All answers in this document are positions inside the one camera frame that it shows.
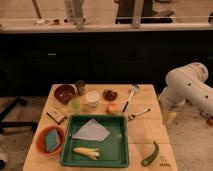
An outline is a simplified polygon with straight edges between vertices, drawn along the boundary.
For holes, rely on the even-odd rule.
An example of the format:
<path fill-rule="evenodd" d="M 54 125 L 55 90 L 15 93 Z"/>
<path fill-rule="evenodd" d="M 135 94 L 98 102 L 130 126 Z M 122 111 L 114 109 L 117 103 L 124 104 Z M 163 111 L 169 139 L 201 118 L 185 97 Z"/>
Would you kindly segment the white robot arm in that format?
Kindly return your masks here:
<path fill-rule="evenodd" d="M 213 87 L 205 84 L 208 75 L 207 67 L 199 62 L 172 69 L 166 74 L 166 87 L 158 97 L 164 125 L 172 122 L 187 100 L 213 115 Z"/>

